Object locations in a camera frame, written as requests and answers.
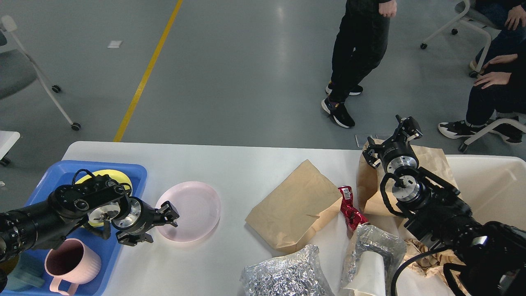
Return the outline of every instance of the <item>black shoe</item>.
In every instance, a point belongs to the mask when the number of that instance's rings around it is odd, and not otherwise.
[[[330,95],[333,89],[334,89],[334,83],[330,81],[329,84],[325,87],[325,93]],[[361,87],[360,85],[357,85],[351,89],[351,91],[349,92],[349,95],[359,95],[362,92],[363,92],[363,87]]]
[[[321,101],[321,108],[329,113],[339,126],[348,129],[355,125],[355,121],[352,120],[352,117],[347,112],[343,102],[338,103],[333,107],[329,102],[329,97],[327,97],[325,100]]]
[[[460,137],[471,137],[483,128],[484,126],[467,126],[466,121],[464,120],[455,122],[441,122],[438,124],[438,131],[450,139],[458,139]]]
[[[497,125],[494,129],[490,130],[490,133],[499,135],[504,142],[510,145],[522,143],[522,131],[508,123]]]

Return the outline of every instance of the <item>white table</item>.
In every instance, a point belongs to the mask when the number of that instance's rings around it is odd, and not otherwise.
[[[153,244],[123,246],[104,295],[242,296],[243,268],[282,255],[246,224],[250,210],[305,159],[335,185],[355,188],[360,155],[358,150],[76,142],[63,159],[143,165],[148,178],[141,198],[153,206],[167,189],[186,181],[205,182],[221,198],[219,224],[201,240],[177,244],[151,230]],[[371,221],[388,230],[392,218]],[[310,243],[320,248],[321,267],[336,294],[348,244],[343,216]],[[410,270],[402,273],[398,294],[453,295],[439,279]]]
[[[19,132],[0,131],[0,159],[9,152],[18,139],[20,139]]]

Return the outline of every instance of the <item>aluminum foil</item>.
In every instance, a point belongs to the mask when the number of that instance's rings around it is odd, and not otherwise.
[[[391,280],[396,269],[402,263],[406,250],[406,243],[403,239],[374,225],[358,225],[343,261],[341,286],[347,286],[354,279],[361,254],[365,251],[373,251],[383,257],[386,275],[386,295],[390,296]],[[343,295],[353,295],[351,290],[343,291]]]
[[[247,296],[334,296],[325,278],[317,246],[245,267],[240,281]]]

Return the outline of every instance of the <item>pink mug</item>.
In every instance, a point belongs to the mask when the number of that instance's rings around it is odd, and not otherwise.
[[[78,285],[94,279],[100,271],[100,257],[79,239],[67,239],[57,250],[50,250],[44,261],[46,272],[53,277],[49,290],[72,296]],[[67,291],[58,289],[62,280],[71,283]]]

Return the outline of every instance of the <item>white container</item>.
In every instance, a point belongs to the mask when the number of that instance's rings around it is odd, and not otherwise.
[[[462,199],[477,222],[526,229],[526,162],[517,157],[448,155]]]

